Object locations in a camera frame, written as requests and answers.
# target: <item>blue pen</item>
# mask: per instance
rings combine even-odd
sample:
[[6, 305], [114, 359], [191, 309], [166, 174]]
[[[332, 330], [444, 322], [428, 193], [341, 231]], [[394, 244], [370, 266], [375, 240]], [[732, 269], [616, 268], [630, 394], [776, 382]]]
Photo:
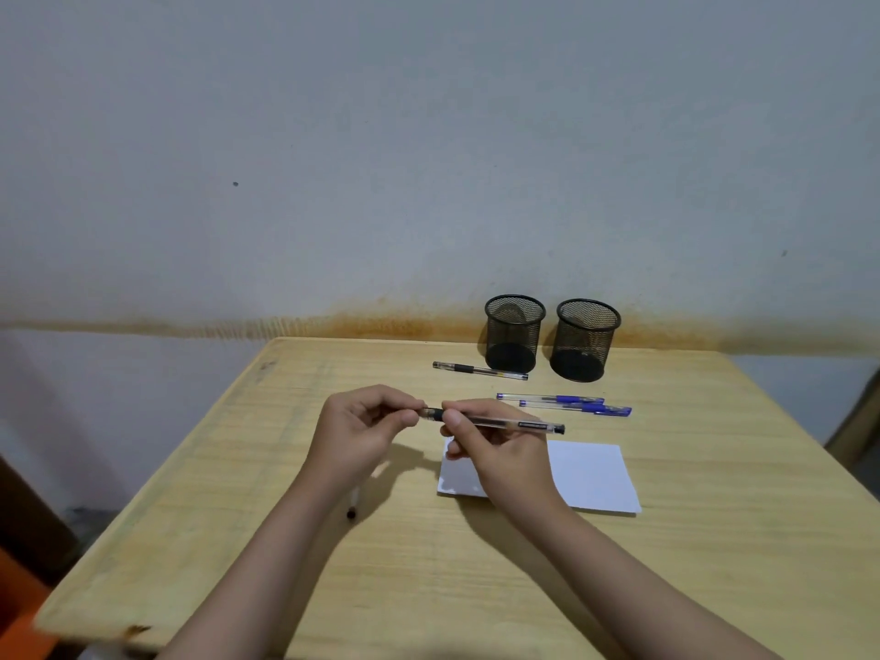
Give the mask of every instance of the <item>blue pen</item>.
[[572, 410], [574, 412], [589, 412], [591, 414], [603, 414], [609, 417], [628, 417], [632, 407], [602, 405], [601, 403], [539, 403], [533, 400], [520, 400], [520, 407], [541, 407], [544, 410]]
[[498, 400], [529, 400], [539, 403], [604, 403], [605, 399], [589, 396], [534, 396], [528, 393], [497, 393]]

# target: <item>person's right arm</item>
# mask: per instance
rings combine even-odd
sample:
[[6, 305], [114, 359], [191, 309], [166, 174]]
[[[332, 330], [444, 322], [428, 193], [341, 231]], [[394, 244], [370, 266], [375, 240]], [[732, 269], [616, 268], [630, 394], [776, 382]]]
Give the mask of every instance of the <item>person's right arm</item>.
[[470, 457], [495, 506], [559, 570], [578, 598], [638, 658], [779, 658], [628, 554], [570, 510], [544, 435], [481, 431], [465, 414], [531, 415], [493, 399], [444, 403], [447, 455]]

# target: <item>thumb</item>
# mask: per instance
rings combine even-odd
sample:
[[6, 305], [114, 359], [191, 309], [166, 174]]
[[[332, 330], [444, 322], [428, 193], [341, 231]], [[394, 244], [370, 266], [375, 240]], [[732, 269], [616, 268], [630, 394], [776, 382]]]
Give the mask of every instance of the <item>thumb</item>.
[[443, 413], [443, 422], [449, 432], [455, 436], [458, 444], [465, 448], [475, 466], [484, 463], [490, 456], [492, 445], [489, 440], [464, 414], [458, 410], [446, 410]]
[[397, 433], [415, 426], [418, 422], [419, 415], [415, 413], [415, 410], [398, 410], [383, 417], [382, 421], [372, 427], [369, 432], [381, 436], [385, 442], [390, 444]]

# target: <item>wooden table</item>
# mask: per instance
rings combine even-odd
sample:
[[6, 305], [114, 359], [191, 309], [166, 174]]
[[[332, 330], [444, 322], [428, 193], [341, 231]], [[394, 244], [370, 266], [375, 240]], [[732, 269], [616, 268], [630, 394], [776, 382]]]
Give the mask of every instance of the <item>wooden table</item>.
[[[556, 376], [544, 356], [527, 383], [438, 371], [434, 360], [480, 357], [458, 343], [270, 342], [64, 579], [38, 625], [167, 643], [291, 482], [325, 397], [384, 382], [431, 405], [588, 390], [633, 406], [628, 419], [550, 412], [567, 440], [621, 445], [644, 507], [589, 520], [786, 657], [880, 653], [880, 505], [725, 356], [615, 349], [589, 386]], [[608, 640], [491, 503], [436, 495], [437, 430], [422, 421], [398, 438], [363, 488], [357, 525], [341, 501], [276, 647], [297, 658], [599, 657]]]

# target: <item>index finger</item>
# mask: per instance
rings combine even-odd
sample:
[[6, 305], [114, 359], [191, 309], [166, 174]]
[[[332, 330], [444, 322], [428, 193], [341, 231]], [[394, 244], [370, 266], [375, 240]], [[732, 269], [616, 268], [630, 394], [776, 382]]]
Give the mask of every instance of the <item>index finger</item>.
[[427, 407], [422, 399], [388, 385], [365, 386], [345, 392], [347, 400], [360, 403], [368, 410], [385, 406], [394, 410], [421, 410]]
[[458, 410], [462, 414], [479, 417], [498, 417], [499, 419], [538, 419], [533, 414], [523, 412], [496, 399], [445, 400], [443, 409]]

